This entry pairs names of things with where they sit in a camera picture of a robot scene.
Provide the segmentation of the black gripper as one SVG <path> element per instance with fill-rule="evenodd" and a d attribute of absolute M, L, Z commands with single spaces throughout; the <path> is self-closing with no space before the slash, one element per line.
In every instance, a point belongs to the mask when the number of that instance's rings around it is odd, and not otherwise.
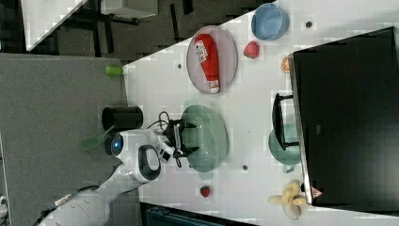
<path fill-rule="evenodd" d="M 190 148 L 182 147 L 181 127 L 183 129 L 196 128 L 196 125 L 194 123 L 185 120 L 176 120 L 176 121 L 170 120 L 168 122 L 167 129 L 164 132 L 164 135 L 168 138 L 168 141 L 175 148 L 173 153 L 174 158 L 187 157 L 199 149 L 199 147 L 190 147 Z"/>

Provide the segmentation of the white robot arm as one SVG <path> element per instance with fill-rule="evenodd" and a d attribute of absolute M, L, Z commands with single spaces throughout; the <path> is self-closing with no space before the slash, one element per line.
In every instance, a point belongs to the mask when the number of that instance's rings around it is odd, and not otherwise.
<path fill-rule="evenodd" d="M 113 174 L 100 186 L 88 186 L 59 199 L 41 213 L 34 226 L 104 226 L 111 202 L 158 178 L 166 153 L 179 158 L 196 150 L 183 144 L 183 131 L 194 126 L 188 121 L 170 120 L 162 131 L 146 128 L 117 133 L 111 153 L 120 164 Z"/>

